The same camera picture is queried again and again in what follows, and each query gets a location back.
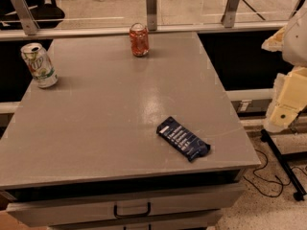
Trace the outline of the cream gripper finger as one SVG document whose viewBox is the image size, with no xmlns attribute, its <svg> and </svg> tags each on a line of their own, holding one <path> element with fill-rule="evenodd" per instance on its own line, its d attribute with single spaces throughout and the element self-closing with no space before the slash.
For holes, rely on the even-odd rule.
<svg viewBox="0 0 307 230">
<path fill-rule="evenodd" d="M 268 132 L 281 132 L 289 127 L 297 115 L 298 113 L 291 109 L 282 108 L 271 103 L 264 120 L 264 129 Z"/>
</svg>

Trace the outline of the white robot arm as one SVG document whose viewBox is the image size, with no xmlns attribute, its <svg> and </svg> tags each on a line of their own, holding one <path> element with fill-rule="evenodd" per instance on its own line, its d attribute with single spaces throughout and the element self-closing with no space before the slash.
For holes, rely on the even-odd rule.
<svg viewBox="0 0 307 230">
<path fill-rule="evenodd" d="M 307 106 L 307 9 L 301 8 L 261 48 L 280 51 L 282 58 L 294 67 L 288 74 L 277 74 L 263 123 L 266 131 L 281 132 Z"/>
</svg>

